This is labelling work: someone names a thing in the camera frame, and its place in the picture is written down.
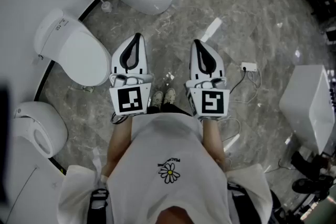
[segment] white cable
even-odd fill
[[[239,131],[238,131],[238,133],[236,133],[235,135],[230,136],[229,138],[226,138],[225,140],[222,140],[222,142],[224,142],[224,141],[226,141],[226,140],[229,140],[229,139],[231,139],[232,137],[235,137],[237,134],[240,134],[240,121],[239,121],[239,120],[237,120],[237,119],[235,119],[235,118],[226,118],[226,119],[221,119],[221,120],[219,120],[218,122],[220,122],[220,121],[228,121],[228,120],[235,120],[235,121],[237,121],[238,124],[239,124]]]
[[[247,77],[248,79],[252,82],[253,84],[253,88],[255,88],[256,90],[256,93],[254,94],[254,96],[247,102],[244,102],[244,101],[238,101],[238,100],[230,100],[229,102],[236,102],[236,103],[242,103],[242,104],[249,104],[258,94],[258,90],[260,89],[261,85],[262,85],[262,78],[261,78],[261,72],[260,70],[258,69],[258,72],[259,72],[259,77],[260,77],[260,85],[257,86],[257,83],[256,81],[254,80],[254,73],[251,72],[251,71],[248,71],[247,72]]]
[[[229,165],[229,167],[228,167],[228,168],[231,168],[232,160],[231,160],[230,158],[225,158],[225,159],[224,159],[224,161],[225,161],[225,162],[226,162],[227,160],[229,160],[229,161],[230,161],[230,165]]]

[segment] gray marble tile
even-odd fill
[[[325,46],[320,26],[310,15],[306,0],[173,0],[162,14],[141,14],[119,0],[113,11],[105,14],[100,5],[84,24],[112,54],[129,36],[140,32],[147,43],[150,73],[155,76],[152,92],[176,90],[176,105],[190,112],[183,83],[189,79],[190,46],[201,38],[209,25],[219,18],[222,23],[207,43],[223,58],[228,88],[242,78],[240,63],[255,62],[262,76],[256,97],[248,104],[232,102],[250,100],[256,89],[246,77],[230,95],[229,115],[241,123],[239,140],[227,151],[232,169],[261,163],[267,171],[281,165],[290,167],[290,156],[299,145],[292,129],[279,111],[279,100],[295,65],[324,64],[334,68],[333,54]],[[256,84],[260,77],[255,74]],[[113,131],[110,122],[113,106],[109,82],[83,91],[55,64],[44,86],[40,101],[52,104],[63,118],[69,133],[65,147],[55,159],[67,168],[78,164],[93,168],[92,150],[97,147],[101,160]],[[238,132],[235,120],[220,121],[222,140]],[[336,144],[333,131],[328,142]],[[270,187],[286,208],[293,208],[302,196],[291,190],[301,175],[295,170],[279,169],[266,174]]]

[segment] leg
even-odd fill
[[[180,113],[190,116],[190,114],[188,114],[187,112],[173,105],[173,103],[175,102],[175,97],[176,97],[175,90],[173,88],[169,88],[164,95],[164,101],[161,107],[161,112]]]
[[[203,146],[219,167],[225,171],[224,148],[217,121],[203,121]]]
[[[147,108],[147,114],[157,114],[160,112],[160,109],[157,106],[149,106]]]
[[[185,112],[182,109],[179,109],[177,106],[175,106],[173,104],[170,104],[170,103],[163,104],[162,107],[161,107],[161,112],[164,112],[164,113],[180,113],[180,114],[185,114],[185,115],[191,116],[189,113]]]
[[[115,125],[107,151],[107,163],[101,170],[101,175],[109,177],[121,157],[131,144],[132,117]]]

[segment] daisy graphic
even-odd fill
[[[174,172],[175,164],[169,164],[167,163],[164,167],[161,168],[159,171],[159,174],[161,174],[161,177],[164,178],[164,182],[166,184],[168,183],[174,183],[177,178],[180,177],[180,174],[177,172]]]

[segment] shoe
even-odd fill
[[[166,103],[173,104],[175,102],[175,97],[176,97],[175,90],[173,88],[169,88],[164,95],[163,104]]]
[[[159,109],[161,109],[161,104],[163,100],[163,92],[162,91],[157,91],[152,98],[152,106],[156,106]]]

